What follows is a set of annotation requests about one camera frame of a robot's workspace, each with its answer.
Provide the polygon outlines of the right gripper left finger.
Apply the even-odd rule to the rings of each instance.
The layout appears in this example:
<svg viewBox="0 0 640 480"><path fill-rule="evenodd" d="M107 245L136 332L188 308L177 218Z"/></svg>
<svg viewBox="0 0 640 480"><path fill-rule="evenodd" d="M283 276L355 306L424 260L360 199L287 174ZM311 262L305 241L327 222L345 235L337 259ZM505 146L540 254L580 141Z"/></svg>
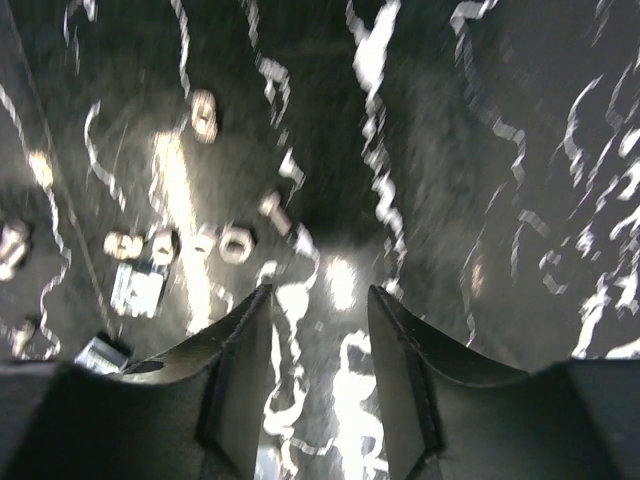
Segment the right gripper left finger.
<svg viewBox="0 0 640 480"><path fill-rule="evenodd" d="M250 479L271 348L271 289L119 374L1 366L5 479Z"/></svg>

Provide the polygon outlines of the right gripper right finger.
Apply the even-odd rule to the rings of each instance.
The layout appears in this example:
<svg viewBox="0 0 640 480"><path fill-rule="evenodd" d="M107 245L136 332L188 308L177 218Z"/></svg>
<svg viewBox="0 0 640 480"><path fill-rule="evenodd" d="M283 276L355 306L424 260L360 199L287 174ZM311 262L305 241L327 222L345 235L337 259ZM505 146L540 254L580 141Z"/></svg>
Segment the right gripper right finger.
<svg viewBox="0 0 640 480"><path fill-rule="evenodd" d="M528 373L368 292L393 479L635 479L639 364L567 360Z"/></svg>

